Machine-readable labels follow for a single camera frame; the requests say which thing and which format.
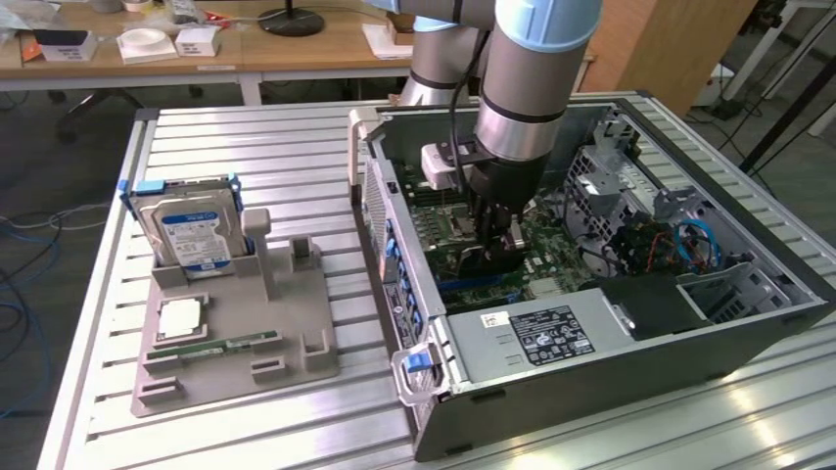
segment slotted aluminum surface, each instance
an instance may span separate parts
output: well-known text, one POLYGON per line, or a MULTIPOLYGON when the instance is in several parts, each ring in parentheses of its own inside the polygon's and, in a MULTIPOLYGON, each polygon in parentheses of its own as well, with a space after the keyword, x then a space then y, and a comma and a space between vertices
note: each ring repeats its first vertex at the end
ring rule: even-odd
MULTIPOLYGON (((629 98, 834 283, 834 250, 655 102, 629 98)), ((267 207, 271 246, 310 233, 329 276, 343 373, 259 396, 130 412, 153 266, 139 225, 111 210, 41 468, 815 468, 836 463, 836 322, 771 348, 722 381, 637 402, 455 458, 418 464, 390 377, 349 200, 349 110, 382 102, 163 111, 138 122, 123 177, 235 171, 267 207)), ((650 142, 643 160, 686 180, 650 142)), ((555 391, 557 400, 571 400, 555 391)))

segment robotic arm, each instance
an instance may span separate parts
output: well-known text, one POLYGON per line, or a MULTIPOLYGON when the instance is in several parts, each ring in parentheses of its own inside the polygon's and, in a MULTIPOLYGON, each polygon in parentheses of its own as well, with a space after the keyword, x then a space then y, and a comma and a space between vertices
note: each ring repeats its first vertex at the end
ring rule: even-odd
POLYGON ((526 256, 519 221, 541 185, 603 0, 366 2, 422 17, 402 104, 450 104, 479 29, 491 31, 477 135, 457 149, 447 142, 425 147, 422 167, 435 189, 469 188, 483 241, 475 272, 506 272, 526 256))

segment black lamp base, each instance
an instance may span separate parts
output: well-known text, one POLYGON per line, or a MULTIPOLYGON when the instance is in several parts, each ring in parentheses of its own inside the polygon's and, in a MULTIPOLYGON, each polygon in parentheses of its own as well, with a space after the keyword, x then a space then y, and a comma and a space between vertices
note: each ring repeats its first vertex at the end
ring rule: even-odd
MULTIPOLYGON (((282 9, 270 10, 259 15, 259 18, 274 16, 282 11, 282 9)), ((262 20, 259 25, 267 32, 273 32, 279 36, 299 37, 310 36, 321 32, 326 28, 326 20, 310 10, 295 8, 293 10, 293 17, 289 16, 289 12, 285 11, 281 15, 274 16, 269 20, 262 20)))

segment hard drive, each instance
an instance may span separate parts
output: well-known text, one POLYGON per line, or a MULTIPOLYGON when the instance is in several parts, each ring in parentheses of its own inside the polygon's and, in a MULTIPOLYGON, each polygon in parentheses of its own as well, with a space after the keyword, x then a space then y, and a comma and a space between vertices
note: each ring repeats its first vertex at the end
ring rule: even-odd
POLYGON ((142 181, 127 198, 155 251, 157 267, 181 265, 190 279, 226 274, 233 258, 251 253, 241 224, 235 175, 142 181))

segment wooden cabinet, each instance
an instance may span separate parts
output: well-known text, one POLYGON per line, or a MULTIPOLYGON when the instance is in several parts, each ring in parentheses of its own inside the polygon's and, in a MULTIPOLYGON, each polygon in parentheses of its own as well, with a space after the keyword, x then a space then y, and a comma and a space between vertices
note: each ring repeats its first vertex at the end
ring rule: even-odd
POLYGON ((758 0, 605 0, 582 91, 649 90, 687 113, 758 0))

